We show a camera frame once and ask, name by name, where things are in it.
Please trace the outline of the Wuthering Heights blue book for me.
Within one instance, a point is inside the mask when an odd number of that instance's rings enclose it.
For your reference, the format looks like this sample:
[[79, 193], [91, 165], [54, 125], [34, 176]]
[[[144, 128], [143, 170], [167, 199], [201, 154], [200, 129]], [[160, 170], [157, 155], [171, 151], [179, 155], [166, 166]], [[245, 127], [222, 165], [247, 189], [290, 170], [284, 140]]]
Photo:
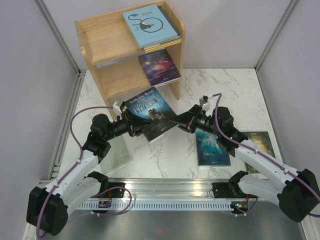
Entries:
[[123, 106], [129, 113], [147, 121], [147, 125], [142, 127], [142, 133], [149, 143], [177, 127], [176, 123], [169, 120], [176, 113], [155, 87], [124, 101]]

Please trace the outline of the pale green book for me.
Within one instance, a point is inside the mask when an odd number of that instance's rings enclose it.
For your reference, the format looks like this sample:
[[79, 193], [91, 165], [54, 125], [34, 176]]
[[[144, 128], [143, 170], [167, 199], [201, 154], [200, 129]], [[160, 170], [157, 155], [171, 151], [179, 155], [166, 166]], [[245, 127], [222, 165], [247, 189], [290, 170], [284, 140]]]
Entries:
[[122, 136], [109, 141], [110, 150], [100, 162], [100, 168], [104, 174], [114, 171], [132, 161], [132, 156]]

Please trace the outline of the teal underwater cover book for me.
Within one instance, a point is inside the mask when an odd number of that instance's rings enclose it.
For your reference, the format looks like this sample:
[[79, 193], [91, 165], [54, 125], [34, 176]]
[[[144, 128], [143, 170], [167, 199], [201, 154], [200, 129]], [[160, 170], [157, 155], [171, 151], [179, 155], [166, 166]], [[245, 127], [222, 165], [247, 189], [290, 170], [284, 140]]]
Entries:
[[228, 167], [231, 165], [229, 154], [219, 147], [217, 139], [216, 135], [200, 129], [195, 131], [199, 167]]

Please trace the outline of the Robinson Crusoe purple book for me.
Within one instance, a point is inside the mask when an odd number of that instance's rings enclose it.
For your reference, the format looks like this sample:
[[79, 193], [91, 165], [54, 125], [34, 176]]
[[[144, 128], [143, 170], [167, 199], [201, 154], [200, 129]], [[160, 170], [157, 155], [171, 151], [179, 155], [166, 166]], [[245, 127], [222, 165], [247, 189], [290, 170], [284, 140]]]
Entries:
[[138, 59], [152, 87], [160, 87], [182, 78], [166, 49], [140, 55]]

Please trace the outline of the dark green gold book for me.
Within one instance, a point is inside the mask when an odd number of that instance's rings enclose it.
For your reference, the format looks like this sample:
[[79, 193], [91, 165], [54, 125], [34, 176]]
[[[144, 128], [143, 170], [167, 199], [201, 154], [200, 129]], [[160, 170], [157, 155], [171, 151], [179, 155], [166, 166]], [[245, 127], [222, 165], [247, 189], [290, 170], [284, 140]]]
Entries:
[[269, 133], [267, 131], [244, 131], [243, 134], [245, 134], [249, 140], [251, 140], [264, 152], [273, 156], [274, 158], [276, 157]]

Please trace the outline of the yellow book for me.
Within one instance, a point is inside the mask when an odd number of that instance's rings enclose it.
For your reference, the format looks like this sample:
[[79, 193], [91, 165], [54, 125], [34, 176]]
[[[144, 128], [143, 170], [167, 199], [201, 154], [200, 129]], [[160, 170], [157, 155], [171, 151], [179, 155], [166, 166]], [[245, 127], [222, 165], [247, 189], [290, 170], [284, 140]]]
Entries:
[[160, 49], [164, 49], [166, 47], [170, 47], [176, 44], [179, 44], [182, 42], [181, 38], [175, 39], [175, 40], [171, 40], [168, 42], [164, 42], [164, 43], [160, 43], [160, 44], [156, 44], [154, 46], [150, 46], [150, 47], [145, 47], [143, 50], [145, 53], [150, 53], [150, 52], [154, 52]]

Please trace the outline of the light blue SO book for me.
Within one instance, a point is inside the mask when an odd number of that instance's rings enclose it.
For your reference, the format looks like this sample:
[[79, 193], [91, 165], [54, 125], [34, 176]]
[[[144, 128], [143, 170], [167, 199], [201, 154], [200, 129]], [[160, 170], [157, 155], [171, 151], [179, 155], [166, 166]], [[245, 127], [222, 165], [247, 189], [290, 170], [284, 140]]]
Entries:
[[147, 5], [122, 14], [140, 48], [151, 48], [180, 37], [164, 9]]

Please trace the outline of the black book with barcode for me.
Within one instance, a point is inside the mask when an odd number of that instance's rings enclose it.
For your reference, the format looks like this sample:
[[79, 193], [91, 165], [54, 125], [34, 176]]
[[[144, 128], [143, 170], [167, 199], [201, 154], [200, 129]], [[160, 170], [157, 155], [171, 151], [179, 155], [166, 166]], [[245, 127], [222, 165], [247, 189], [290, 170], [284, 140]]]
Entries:
[[171, 25], [171, 27], [175, 30], [175, 32], [177, 33], [177, 36], [174, 36], [174, 37], [171, 37], [171, 38], [168, 38], [168, 39], [161, 40], [160, 42], [152, 43], [151, 45], [147, 45], [147, 46], [145, 46], [144, 48], [146, 48], [146, 47], [151, 47], [151, 46], [158, 45], [158, 44], [162, 44], [162, 43], [166, 43], [166, 42], [169, 42], [169, 41], [172, 41], [172, 40], [176, 40], [176, 39], [178, 39], [178, 38], [181, 38], [180, 31], [179, 31], [178, 28], [174, 25], [174, 23], [172, 22], [172, 20], [170, 19], [170, 17], [169, 17], [168, 14], [166, 13], [166, 11], [165, 11], [165, 10], [162, 8], [162, 6], [160, 6], [160, 5], [158, 5], [157, 7], [158, 7], [158, 9], [161, 11], [161, 13], [163, 14], [163, 16], [166, 18], [166, 20], [168, 21], [168, 23]]

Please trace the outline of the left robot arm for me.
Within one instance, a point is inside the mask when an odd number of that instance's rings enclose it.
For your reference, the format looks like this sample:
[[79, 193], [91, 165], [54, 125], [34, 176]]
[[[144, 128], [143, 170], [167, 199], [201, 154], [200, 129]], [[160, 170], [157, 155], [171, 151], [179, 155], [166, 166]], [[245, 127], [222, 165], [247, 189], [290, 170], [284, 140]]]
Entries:
[[109, 141], [126, 133], [138, 136], [152, 123], [128, 110], [116, 121], [103, 113], [93, 117], [78, 157], [52, 182], [34, 187], [29, 194], [26, 221], [35, 227], [38, 240], [59, 234], [73, 211], [90, 197], [103, 198], [109, 193], [109, 178], [94, 171], [111, 149]]

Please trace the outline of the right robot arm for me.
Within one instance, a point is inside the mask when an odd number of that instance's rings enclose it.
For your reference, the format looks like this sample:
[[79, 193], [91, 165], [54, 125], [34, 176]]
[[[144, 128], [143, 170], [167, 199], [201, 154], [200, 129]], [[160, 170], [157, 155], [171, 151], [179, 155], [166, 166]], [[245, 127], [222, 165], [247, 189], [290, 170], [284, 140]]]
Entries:
[[292, 221], [300, 223], [320, 203], [316, 176], [308, 169], [291, 167], [261, 150], [245, 134], [234, 127], [234, 118], [227, 107], [216, 107], [206, 116], [200, 105], [170, 117], [185, 132], [197, 129], [217, 136], [221, 149], [258, 170], [264, 179], [244, 171], [229, 179], [228, 191], [234, 197], [253, 195], [277, 205]]

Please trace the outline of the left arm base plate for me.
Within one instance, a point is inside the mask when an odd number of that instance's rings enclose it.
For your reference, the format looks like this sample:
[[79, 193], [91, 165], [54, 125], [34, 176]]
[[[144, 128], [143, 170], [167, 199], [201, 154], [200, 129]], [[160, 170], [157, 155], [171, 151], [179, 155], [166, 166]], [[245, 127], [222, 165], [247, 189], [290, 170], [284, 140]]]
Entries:
[[106, 193], [109, 199], [118, 198], [121, 199], [124, 197], [125, 190], [122, 189], [126, 186], [124, 182], [110, 182], [108, 184], [108, 189], [113, 188], [112, 190]]

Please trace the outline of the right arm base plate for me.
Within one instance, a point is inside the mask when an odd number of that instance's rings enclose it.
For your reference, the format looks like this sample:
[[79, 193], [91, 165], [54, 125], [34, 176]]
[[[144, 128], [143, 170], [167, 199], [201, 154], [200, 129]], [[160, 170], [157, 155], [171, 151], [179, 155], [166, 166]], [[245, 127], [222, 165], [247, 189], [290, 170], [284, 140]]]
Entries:
[[228, 182], [213, 182], [213, 195], [216, 199], [255, 199], [255, 195], [247, 195], [242, 192], [238, 185]]

